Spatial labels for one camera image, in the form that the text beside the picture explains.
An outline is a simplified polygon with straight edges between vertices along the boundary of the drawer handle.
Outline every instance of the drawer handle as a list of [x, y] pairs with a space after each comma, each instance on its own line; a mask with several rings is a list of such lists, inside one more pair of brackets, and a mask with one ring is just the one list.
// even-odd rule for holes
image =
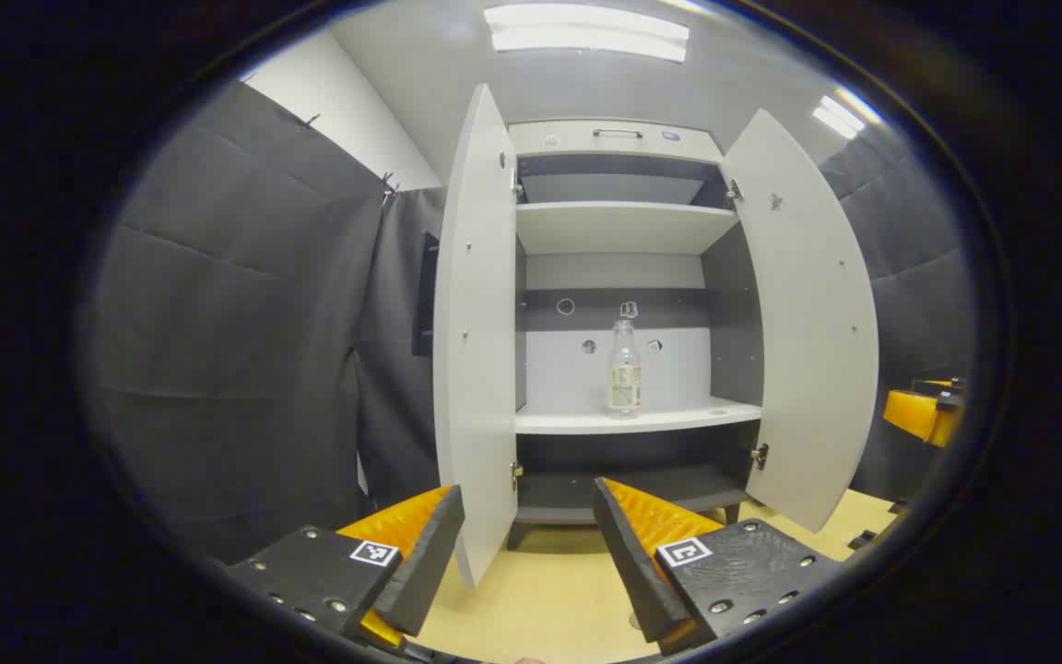
[[593, 136], [601, 136], [601, 132], [602, 131], [606, 132], [606, 134], [607, 134], [607, 132], [619, 131], [619, 132], [623, 132], [623, 134], [633, 134], [634, 136], [637, 136], [637, 138], [644, 138], [645, 137], [645, 135], [641, 134], [640, 131], [636, 131], [636, 130], [593, 130]]

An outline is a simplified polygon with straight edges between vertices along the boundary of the ceiling light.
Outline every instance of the ceiling light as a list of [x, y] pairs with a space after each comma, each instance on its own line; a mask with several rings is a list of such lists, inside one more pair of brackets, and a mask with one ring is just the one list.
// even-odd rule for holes
[[494, 51], [596, 49], [682, 63], [690, 30], [645, 14], [588, 4], [504, 4], [484, 12]]
[[842, 138], [846, 138], [847, 140], [855, 138], [856, 131], [843, 122], [842, 119], [839, 119], [838, 116], [835, 116], [835, 114], [826, 110], [823, 106], [818, 106], [818, 108], [813, 109], [813, 117], [821, 119], [822, 124], [825, 124], [832, 130], [839, 132], [839, 134], [842, 134]]
[[852, 114], [851, 110], [843, 108], [842, 104], [839, 104], [838, 101], [830, 100], [829, 97], [822, 97], [822, 107], [829, 110], [832, 115], [838, 116], [838, 119], [845, 122], [852, 130], [861, 131], [863, 130], [863, 126], [868, 126], [863, 124], [861, 119], [856, 118], [855, 114]]
[[839, 87], [836, 93], [838, 93], [838, 96], [847, 104], [851, 104], [852, 108], [859, 110], [859, 115], [868, 118], [868, 122], [871, 122], [871, 124], [879, 124], [880, 122], [884, 122], [884, 119], [879, 117], [879, 114], [877, 114], [876, 110], [864, 104], [863, 100], [859, 100], [858, 97], [855, 97], [855, 92], [851, 92], [850, 89]]

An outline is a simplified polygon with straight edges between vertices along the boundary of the dark gray curtain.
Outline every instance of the dark gray curtain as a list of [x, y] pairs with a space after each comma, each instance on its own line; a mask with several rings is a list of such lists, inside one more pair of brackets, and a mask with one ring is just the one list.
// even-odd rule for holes
[[371, 171], [243, 84], [130, 194], [93, 299], [97, 407], [116, 461], [202, 554], [357, 517], [358, 394], [340, 378], [381, 201]]
[[940, 449], [883, 419], [889, 390], [913, 378], [969, 377], [976, 318], [960, 219], [926, 165], [888, 131], [869, 127], [821, 165], [868, 263], [879, 325], [879, 392], [851, 487], [913, 499]]
[[440, 487], [433, 364], [431, 357], [413, 354], [413, 324], [425, 233], [440, 235], [444, 209], [444, 188], [389, 199], [355, 336], [359, 455], [378, 508]]

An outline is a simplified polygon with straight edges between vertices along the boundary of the wooden floor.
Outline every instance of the wooden floor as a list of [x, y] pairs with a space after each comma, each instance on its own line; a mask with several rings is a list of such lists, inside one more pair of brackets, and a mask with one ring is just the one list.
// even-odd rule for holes
[[[819, 533], [793, 525], [749, 500], [740, 518], [759, 518], [798, 542], [844, 560], [863, 530], [879, 533], [894, 515], [890, 501], [847, 491]], [[722, 510], [717, 517], [723, 518]], [[450, 562], [429, 617], [415, 642], [443, 652], [514, 664], [527, 657], [547, 664], [599, 664], [657, 653], [631, 626], [632, 608], [595, 527], [544, 527], [518, 550], [499, 550], [483, 583], [461, 583]]]

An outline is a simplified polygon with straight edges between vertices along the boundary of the bottle label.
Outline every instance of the bottle label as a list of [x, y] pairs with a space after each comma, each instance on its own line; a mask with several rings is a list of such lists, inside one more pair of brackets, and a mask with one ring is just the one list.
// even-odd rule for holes
[[640, 408], [641, 367], [613, 367], [609, 370], [609, 408]]

